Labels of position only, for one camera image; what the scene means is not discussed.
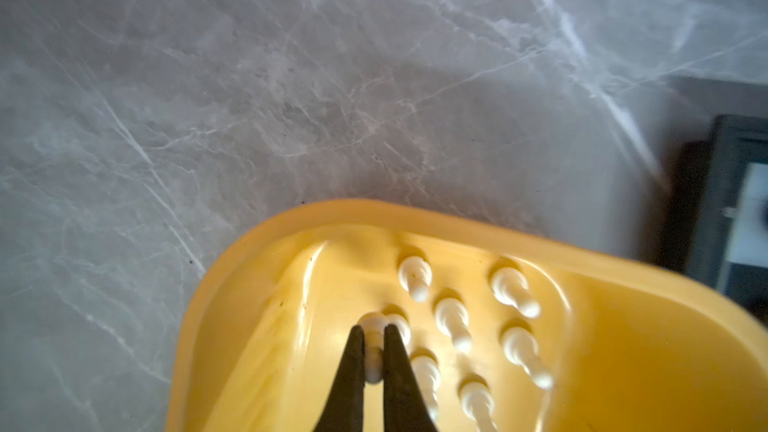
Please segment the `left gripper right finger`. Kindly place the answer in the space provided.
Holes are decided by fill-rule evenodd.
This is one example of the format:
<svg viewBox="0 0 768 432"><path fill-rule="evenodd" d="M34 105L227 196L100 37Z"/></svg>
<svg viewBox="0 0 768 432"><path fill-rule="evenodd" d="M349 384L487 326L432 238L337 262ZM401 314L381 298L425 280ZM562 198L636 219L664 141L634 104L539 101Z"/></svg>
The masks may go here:
<svg viewBox="0 0 768 432"><path fill-rule="evenodd" d="M419 390L400 331L394 324L384 330L383 421L386 432L436 432Z"/></svg>

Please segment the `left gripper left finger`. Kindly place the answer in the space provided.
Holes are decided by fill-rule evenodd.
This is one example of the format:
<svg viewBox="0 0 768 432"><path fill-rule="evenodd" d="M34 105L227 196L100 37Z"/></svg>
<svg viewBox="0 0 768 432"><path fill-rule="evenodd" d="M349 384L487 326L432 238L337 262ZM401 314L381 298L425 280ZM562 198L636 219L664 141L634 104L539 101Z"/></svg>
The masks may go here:
<svg viewBox="0 0 768 432"><path fill-rule="evenodd" d="M314 431L361 432L365 383L365 337L362 327L355 325Z"/></svg>

